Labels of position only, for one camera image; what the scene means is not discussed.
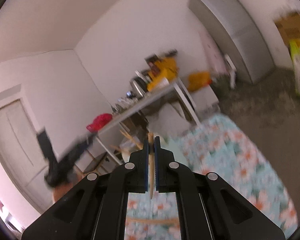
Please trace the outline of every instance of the white door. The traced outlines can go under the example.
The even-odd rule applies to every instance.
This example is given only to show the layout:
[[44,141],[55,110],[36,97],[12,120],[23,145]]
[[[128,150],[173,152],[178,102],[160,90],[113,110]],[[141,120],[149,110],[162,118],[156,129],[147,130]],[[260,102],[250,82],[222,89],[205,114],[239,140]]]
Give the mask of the white door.
[[0,161],[23,196],[39,211],[52,205],[45,161],[20,101],[0,109]]

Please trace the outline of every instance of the bed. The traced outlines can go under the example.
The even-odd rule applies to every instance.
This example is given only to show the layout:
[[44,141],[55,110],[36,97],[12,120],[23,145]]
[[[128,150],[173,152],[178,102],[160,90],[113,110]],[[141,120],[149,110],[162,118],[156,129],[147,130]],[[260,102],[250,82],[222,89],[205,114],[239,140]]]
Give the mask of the bed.
[[[166,148],[192,171],[214,171],[282,229],[288,238],[298,226],[287,189],[270,163],[227,117],[215,114],[185,134],[169,138]],[[174,193],[129,193],[126,240],[180,239]]]

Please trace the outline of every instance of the ceiling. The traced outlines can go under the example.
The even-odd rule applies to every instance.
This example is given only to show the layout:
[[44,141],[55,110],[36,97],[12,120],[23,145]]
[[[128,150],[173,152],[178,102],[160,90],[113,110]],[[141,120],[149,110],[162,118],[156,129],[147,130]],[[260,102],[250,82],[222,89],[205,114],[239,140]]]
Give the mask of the ceiling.
[[73,49],[118,0],[7,0],[0,10],[0,62]]

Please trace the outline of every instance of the table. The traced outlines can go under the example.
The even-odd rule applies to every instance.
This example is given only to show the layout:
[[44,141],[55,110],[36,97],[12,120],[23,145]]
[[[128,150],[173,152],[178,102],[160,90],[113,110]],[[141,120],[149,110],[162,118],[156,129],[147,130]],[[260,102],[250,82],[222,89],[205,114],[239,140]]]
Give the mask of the table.
[[[177,78],[175,81],[170,83],[168,86],[163,87],[162,89],[155,90],[153,92],[148,92],[141,100],[139,100],[134,106],[124,111],[122,114],[115,116],[108,124],[106,124],[100,131],[99,135],[106,132],[107,130],[115,127],[116,125],[120,124],[120,122],[124,121],[128,117],[132,116],[133,114],[137,113],[138,111],[142,110],[146,106],[150,105],[151,103],[157,101],[161,97],[167,95],[170,92],[176,91],[179,98],[181,99],[182,103],[185,105],[187,111],[191,115],[193,121],[199,125],[200,121],[198,116],[195,113],[195,103],[192,100],[188,90],[182,83],[182,81]],[[101,142],[101,140],[97,137],[97,141],[102,145],[102,147],[108,152],[108,154],[119,164],[121,165],[122,162],[111,152],[107,149],[107,147]]]

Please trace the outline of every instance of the red bag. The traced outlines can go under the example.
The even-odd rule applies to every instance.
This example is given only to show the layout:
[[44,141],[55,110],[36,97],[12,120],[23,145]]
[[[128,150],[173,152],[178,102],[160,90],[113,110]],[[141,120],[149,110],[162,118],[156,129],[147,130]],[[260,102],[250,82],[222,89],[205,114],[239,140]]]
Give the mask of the red bag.
[[112,114],[101,114],[98,115],[92,122],[87,126],[89,132],[97,132],[101,130],[107,123],[112,120]]

